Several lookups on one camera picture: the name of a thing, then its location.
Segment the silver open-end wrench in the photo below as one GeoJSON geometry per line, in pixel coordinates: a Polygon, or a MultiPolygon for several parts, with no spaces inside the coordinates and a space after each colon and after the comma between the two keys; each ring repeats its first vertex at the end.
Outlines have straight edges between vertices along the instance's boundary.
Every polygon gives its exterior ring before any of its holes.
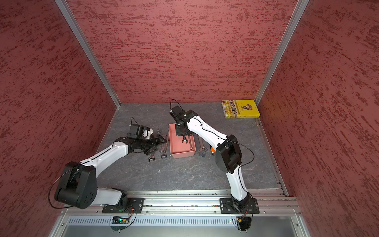
{"type": "Polygon", "coordinates": [[[188,139],[187,139],[187,136],[186,136],[186,135],[183,136],[182,143],[186,143],[186,144],[188,143],[188,139]]]}

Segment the orange handled adjustable wrench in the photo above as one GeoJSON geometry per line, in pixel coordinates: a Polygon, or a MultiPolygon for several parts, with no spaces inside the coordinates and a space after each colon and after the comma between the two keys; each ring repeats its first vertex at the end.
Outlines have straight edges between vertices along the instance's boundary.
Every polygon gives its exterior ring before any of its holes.
{"type": "Polygon", "coordinates": [[[211,156],[215,156],[215,151],[213,150],[212,146],[209,145],[204,139],[202,139],[199,135],[198,142],[199,142],[199,151],[198,154],[205,158],[206,154],[210,154],[211,156]]]}

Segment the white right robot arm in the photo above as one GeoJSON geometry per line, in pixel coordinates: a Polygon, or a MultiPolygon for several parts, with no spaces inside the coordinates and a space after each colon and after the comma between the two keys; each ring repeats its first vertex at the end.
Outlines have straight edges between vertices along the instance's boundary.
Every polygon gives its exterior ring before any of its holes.
{"type": "Polygon", "coordinates": [[[170,115],[176,122],[176,135],[185,137],[197,134],[215,150],[216,165],[227,175],[234,206],[245,208],[252,196],[242,177],[242,152],[237,138],[218,132],[192,110],[186,112],[176,106],[170,110],[170,115]]]}

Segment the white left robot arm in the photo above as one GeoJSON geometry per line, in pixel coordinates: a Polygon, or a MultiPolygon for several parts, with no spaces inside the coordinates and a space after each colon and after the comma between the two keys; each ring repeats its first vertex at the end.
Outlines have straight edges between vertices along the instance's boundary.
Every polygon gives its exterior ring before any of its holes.
{"type": "Polygon", "coordinates": [[[149,139],[120,137],[108,148],[79,163],[67,163],[63,174],[53,183],[54,199],[67,207],[86,209],[89,206],[105,205],[116,212],[130,209],[127,192],[121,189],[99,188],[98,176],[113,163],[131,153],[149,155],[160,145],[167,143],[161,135],[149,139]]]}

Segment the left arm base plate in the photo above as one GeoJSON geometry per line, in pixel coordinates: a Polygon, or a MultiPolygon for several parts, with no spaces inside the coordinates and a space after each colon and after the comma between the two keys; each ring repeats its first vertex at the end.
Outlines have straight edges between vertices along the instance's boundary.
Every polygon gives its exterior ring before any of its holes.
{"type": "Polygon", "coordinates": [[[128,197],[127,199],[121,200],[117,205],[104,205],[102,213],[121,215],[124,213],[131,214],[131,212],[133,212],[140,214],[142,212],[144,202],[145,199],[143,197],[128,197]]]}

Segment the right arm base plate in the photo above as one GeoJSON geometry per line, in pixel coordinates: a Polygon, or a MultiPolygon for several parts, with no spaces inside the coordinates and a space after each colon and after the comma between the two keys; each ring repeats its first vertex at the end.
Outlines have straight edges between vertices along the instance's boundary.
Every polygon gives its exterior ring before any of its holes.
{"type": "Polygon", "coordinates": [[[220,198],[220,210],[222,214],[259,214],[259,206],[256,198],[246,197],[242,201],[234,198],[220,198]]]}

